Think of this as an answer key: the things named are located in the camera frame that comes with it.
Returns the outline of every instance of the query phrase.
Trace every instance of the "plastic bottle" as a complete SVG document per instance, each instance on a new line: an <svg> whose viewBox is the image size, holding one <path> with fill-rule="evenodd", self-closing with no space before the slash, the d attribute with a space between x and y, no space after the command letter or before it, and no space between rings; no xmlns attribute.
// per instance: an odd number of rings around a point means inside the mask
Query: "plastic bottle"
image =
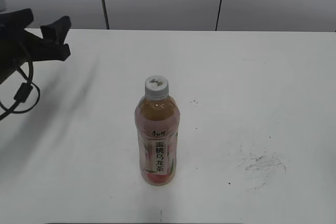
<svg viewBox="0 0 336 224"><path fill-rule="evenodd" d="M176 171L176 146L180 111L169 96L163 76L151 76L145 82L145 96L135 109L138 130L140 170L151 185L170 182Z"/></svg>

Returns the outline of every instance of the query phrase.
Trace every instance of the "bottle label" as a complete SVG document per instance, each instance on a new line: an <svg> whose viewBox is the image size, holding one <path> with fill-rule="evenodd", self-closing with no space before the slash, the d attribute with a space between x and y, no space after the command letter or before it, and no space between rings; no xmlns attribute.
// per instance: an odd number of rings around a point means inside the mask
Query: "bottle label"
<svg viewBox="0 0 336 224"><path fill-rule="evenodd" d="M138 132L139 144L143 146L140 156L140 166L148 173L168 175L173 173L174 159L176 159L177 130L166 136L167 130L152 130L150 136L143 136Z"/></svg>

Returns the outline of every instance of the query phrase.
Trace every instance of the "white bottle cap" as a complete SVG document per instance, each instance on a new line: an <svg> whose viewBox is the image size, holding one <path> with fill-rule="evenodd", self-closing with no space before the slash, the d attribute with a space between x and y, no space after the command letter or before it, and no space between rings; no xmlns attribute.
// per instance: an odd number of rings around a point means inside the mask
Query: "white bottle cap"
<svg viewBox="0 0 336 224"><path fill-rule="evenodd" d="M163 76L150 76L145 82L145 96L148 100L163 100L169 95L168 80Z"/></svg>

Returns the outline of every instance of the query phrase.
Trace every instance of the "black mount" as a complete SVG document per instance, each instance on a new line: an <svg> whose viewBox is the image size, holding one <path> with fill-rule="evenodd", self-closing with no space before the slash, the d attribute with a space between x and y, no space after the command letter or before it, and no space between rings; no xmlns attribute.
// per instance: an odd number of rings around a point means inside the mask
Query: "black mount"
<svg viewBox="0 0 336 224"><path fill-rule="evenodd" d="M33 20L31 9L0 14L0 84L26 61L18 41L25 46L33 61L65 61L70 56L69 45L64 44L71 27L68 16L41 26L43 38L25 30Z"/></svg>

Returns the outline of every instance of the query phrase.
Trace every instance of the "white table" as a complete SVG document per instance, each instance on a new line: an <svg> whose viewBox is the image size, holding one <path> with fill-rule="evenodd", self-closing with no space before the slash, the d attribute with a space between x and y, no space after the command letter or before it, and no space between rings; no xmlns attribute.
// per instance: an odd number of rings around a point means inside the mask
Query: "white table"
<svg viewBox="0 0 336 224"><path fill-rule="evenodd" d="M336 34L71 30L67 42L66 62L35 63L40 104L0 122L0 223L336 223ZM163 187L140 176L133 116L153 74L181 110Z"/></svg>

